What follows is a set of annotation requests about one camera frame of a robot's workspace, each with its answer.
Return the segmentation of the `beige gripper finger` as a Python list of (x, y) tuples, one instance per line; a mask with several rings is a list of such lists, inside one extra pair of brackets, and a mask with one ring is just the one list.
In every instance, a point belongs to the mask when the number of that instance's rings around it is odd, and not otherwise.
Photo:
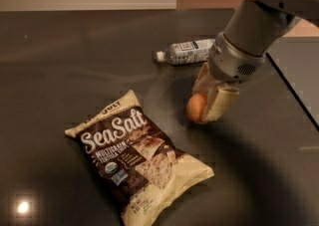
[(216, 87), (219, 83), (219, 80), (216, 79), (210, 71), (209, 63), (205, 62), (196, 77), (195, 83), (192, 87), (192, 93), (198, 94), (207, 94), (210, 89)]
[(219, 120), (239, 96), (237, 84), (223, 83), (211, 87), (207, 92), (207, 102), (201, 121), (204, 123)]

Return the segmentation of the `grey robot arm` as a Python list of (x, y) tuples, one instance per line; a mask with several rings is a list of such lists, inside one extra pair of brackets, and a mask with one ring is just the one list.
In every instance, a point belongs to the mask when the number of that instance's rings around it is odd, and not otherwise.
[(318, 24), (319, 0), (243, 0), (198, 73), (192, 96), (202, 105), (195, 111), (188, 104), (188, 117), (198, 123), (218, 120), (239, 96), (238, 85), (251, 78), (271, 45), (301, 19)]

